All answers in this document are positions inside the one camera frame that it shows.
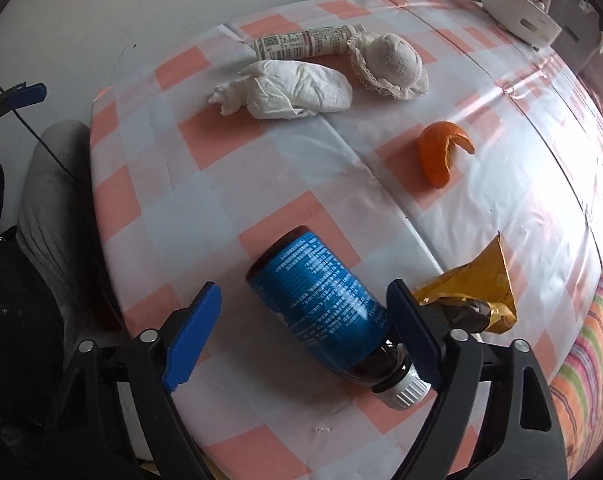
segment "white tissue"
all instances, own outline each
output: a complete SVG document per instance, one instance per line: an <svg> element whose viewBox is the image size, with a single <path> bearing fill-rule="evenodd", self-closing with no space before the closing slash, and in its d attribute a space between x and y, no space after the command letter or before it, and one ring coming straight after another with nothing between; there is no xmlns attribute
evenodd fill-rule
<svg viewBox="0 0 603 480"><path fill-rule="evenodd" d="M248 65L242 79L215 87L209 103L223 116L248 108L256 119L299 119L348 110L353 88L345 76L322 65L266 59Z"/></svg>

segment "colorful bedspread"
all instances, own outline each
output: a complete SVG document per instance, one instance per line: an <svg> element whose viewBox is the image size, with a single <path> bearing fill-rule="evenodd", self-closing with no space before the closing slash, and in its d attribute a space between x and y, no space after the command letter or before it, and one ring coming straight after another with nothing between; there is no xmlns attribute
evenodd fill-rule
<svg viewBox="0 0 603 480"><path fill-rule="evenodd" d="M550 390L574 475L603 440L603 271L584 327Z"/></svg>

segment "bottle cap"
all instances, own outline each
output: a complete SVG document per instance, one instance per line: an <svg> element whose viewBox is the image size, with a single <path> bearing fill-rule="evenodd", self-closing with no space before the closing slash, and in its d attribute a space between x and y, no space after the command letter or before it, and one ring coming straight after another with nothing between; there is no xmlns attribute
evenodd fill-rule
<svg viewBox="0 0 603 480"><path fill-rule="evenodd" d="M430 384L419 378L415 365L411 364L408 373L397 384L382 392L373 391L373 394L389 408L401 411L420 402L428 391Z"/></svg>

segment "person's leg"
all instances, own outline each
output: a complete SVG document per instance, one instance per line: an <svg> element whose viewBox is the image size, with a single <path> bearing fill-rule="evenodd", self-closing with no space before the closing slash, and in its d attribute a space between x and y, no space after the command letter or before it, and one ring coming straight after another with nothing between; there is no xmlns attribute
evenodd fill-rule
<svg viewBox="0 0 603 480"><path fill-rule="evenodd" d="M78 121L55 124L43 133L44 142L78 182L38 144L18 219L18 245L51 289L64 318L66 362L81 339L99 342L103 332L93 313L103 256L90 183L89 134Z"/></svg>

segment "metal screw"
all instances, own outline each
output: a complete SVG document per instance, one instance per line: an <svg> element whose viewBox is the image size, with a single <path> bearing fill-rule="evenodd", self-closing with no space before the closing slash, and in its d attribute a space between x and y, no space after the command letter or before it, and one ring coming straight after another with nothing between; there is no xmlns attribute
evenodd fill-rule
<svg viewBox="0 0 603 480"><path fill-rule="evenodd" d="M453 328L451 330L451 337L456 341L467 341L469 335L468 332L462 328Z"/></svg>
<svg viewBox="0 0 603 480"><path fill-rule="evenodd" d="M520 352L530 352L531 350L531 346L523 339L515 340L515 348L517 348Z"/></svg>
<svg viewBox="0 0 603 480"><path fill-rule="evenodd" d="M155 341L155 339L158 338L159 335L160 334L156 330L150 328L142 332L142 335L140 335L140 339L145 343L152 343L153 341Z"/></svg>
<svg viewBox="0 0 603 480"><path fill-rule="evenodd" d="M95 346L95 343L93 343L90 339L86 339L80 343L78 350L85 354L86 352L90 352L93 349L93 346Z"/></svg>

